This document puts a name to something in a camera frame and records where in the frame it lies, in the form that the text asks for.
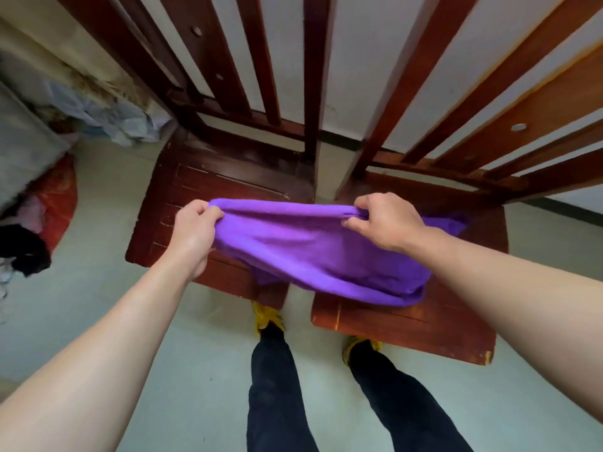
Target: pile of clothes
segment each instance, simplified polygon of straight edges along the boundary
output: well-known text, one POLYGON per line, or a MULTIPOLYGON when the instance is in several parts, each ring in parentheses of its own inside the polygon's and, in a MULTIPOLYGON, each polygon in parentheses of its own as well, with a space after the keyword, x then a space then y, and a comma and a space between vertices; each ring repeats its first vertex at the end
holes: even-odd
POLYGON ((15 271, 28 277, 50 266, 50 251, 40 237, 44 212, 38 197, 20 195, 0 216, 0 299, 15 271))

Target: person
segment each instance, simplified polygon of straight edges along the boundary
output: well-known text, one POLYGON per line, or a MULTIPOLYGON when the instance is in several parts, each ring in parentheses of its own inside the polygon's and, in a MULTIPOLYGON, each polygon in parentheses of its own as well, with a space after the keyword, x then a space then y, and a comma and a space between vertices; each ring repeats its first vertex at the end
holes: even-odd
MULTIPOLYGON (((392 193, 361 196, 369 220, 342 222, 374 244, 428 267, 554 386, 603 420, 603 282, 489 250, 426 227, 392 193)), ((136 407, 186 284, 203 272, 223 213, 193 201, 169 247, 92 328, 0 405, 0 449, 112 451, 136 407)), ((277 311, 254 305, 260 342, 252 356, 248 449, 317 450, 277 311)), ((397 451, 470 450, 450 418, 379 343, 356 338, 351 373, 397 451)))

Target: black pants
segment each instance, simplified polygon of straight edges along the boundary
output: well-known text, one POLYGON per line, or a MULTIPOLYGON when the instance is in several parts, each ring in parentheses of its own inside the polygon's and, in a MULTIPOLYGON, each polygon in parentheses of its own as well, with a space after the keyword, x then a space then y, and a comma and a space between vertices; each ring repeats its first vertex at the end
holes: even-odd
MULTIPOLYGON (((389 430, 396 452, 471 451, 427 389, 398 371, 387 357, 373 350, 369 341, 351 350, 350 369, 389 430)), ((301 396, 291 350, 283 332, 270 324, 262 330, 252 355, 249 452, 318 451, 301 396)))

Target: yellow shoe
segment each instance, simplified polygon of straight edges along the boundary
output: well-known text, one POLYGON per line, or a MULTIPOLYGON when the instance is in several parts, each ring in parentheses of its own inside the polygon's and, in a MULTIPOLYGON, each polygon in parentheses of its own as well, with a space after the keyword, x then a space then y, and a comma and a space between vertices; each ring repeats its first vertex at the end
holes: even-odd
POLYGON ((373 349, 375 349, 377 352, 381 352, 381 346, 383 345, 381 341, 373 341, 372 339, 362 336, 350 336, 350 341, 348 341, 347 345, 343 349, 343 354, 341 356, 343 358, 343 363, 346 366, 350 366, 350 352, 352 349, 354 349, 354 346, 365 341, 371 341, 371 346, 373 349))
POLYGON ((256 333, 258 336, 260 336, 260 330, 266 328, 270 322, 278 326, 283 332, 285 331, 283 318, 280 316, 277 309, 270 306, 264 306, 257 301, 253 301, 252 303, 253 311, 256 314, 256 333))

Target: hand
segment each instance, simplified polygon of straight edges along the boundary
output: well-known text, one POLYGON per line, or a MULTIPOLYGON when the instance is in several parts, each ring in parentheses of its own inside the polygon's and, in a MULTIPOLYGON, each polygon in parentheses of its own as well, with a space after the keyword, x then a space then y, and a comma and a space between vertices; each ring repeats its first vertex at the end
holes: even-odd
POLYGON ((350 218, 341 224, 385 250, 408 253, 428 228, 412 204, 391 192, 359 196, 354 206, 368 210, 368 220, 350 218))
POLYGON ((176 214, 174 231, 165 256, 182 262, 189 270, 189 279, 199 276, 207 266, 216 235, 215 224, 224 217, 217 206, 207 207, 202 200, 193 200, 176 214))

